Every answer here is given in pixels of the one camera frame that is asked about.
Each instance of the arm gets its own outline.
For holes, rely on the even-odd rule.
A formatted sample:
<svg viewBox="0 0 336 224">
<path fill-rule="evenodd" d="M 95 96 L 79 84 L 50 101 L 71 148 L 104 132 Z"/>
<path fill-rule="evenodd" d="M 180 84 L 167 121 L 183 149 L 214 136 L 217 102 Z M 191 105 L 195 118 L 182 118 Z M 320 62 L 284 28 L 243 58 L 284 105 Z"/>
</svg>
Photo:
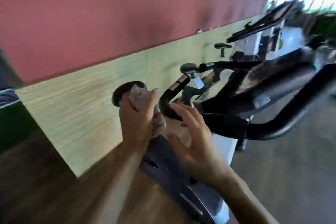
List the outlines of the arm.
<svg viewBox="0 0 336 224">
<path fill-rule="evenodd" d="M 143 110 L 137 112 L 129 102 L 129 93 L 122 98 L 119 111 L 123 142 L 118 149 L 113 179 L 103 189 L 87 223 L 116 223 L 131 187 L 134 175 L 145 153 L 151 133 L 156 91 L 150 93 Z"/>
<path fill-rule="evenodd" d="M 188 127 L 192 143 L 187 148 L 174 134 L 168 135 L 185 170 L 199 181 L 215 188 L 240 224 L 278 224 L 229 164 L 218 158 L 212 133 L 194 108 L 171 104 Z"/>
</svg>

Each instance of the cloth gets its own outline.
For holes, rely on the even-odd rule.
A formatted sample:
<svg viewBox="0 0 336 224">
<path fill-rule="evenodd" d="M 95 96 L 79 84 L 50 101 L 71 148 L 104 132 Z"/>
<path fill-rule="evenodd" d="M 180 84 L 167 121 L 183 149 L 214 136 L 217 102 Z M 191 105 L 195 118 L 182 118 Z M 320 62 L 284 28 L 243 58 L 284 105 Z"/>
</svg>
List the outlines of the cloth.
<svg viewBox="0 0 336 224">
<path fill-rule="evenodd" d="M 131 89 L 129 100 L 133 107 L 140 111 L 143 106 L 147 103 L 150 91 L 140 88 L 137 85 L 134 85 Z M 153 115 L 153 131 L 151 138 L 155 138 L 158 135 L 166 135 L 166 121 L 160 112 L 158 104 L 154 107 Z"/>
</svg>

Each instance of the person's left hand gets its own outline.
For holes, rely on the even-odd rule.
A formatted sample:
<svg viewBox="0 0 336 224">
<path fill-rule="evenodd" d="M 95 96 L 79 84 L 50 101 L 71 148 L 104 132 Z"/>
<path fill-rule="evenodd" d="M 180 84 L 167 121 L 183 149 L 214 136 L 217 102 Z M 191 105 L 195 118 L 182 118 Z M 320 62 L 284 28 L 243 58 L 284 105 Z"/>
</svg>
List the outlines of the person's left hand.
<svg viewBox="0 0 336 224">
<path fill-rule="evenodd" d="M 129 92 L 122 97 L 119 109 L 123 145 L 128 150 L 145 152 L 153 130 L 153 113 L 157 90 L 152 90 L 142 110 L 136 111 L 129 101 Z"/>
</svg>

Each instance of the forearm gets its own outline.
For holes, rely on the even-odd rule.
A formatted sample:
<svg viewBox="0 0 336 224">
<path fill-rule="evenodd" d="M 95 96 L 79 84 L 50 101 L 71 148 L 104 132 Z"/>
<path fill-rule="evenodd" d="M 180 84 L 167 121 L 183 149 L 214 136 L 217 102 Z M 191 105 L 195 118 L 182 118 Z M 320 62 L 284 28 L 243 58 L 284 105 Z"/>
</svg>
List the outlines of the forearm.
<svg viewBox="0 0 336 224">
<path fill-rule="evenodd" d="M 145 146 L 137 149 L 121 147 L 116 162 L 118 170 L 99 196 L 89 218 L 89 224 L 117 222 L 145 149 Z"/>
<path fill-rule="evenodd" d="M 247 184 L 233 171 L 222 179 L 217 190 L 239 224 L 279 224 L 254 196 Z"/>
</svg>

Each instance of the gray floor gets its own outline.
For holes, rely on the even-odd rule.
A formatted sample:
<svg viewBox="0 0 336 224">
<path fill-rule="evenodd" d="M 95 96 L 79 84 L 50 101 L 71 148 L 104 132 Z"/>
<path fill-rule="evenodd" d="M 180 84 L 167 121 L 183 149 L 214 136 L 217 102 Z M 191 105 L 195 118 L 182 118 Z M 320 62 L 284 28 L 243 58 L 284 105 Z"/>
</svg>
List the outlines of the gray floor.
<svg viewBox="0 0 336 224">
<path fill-rule="evenodd" d="M 273 118 L 290 98 L 255 117 Z M 248 142 L 231 166 L 280 222 L 336 222 L 336 99 L 317 105 L 290 133 Z"/>
</svg>

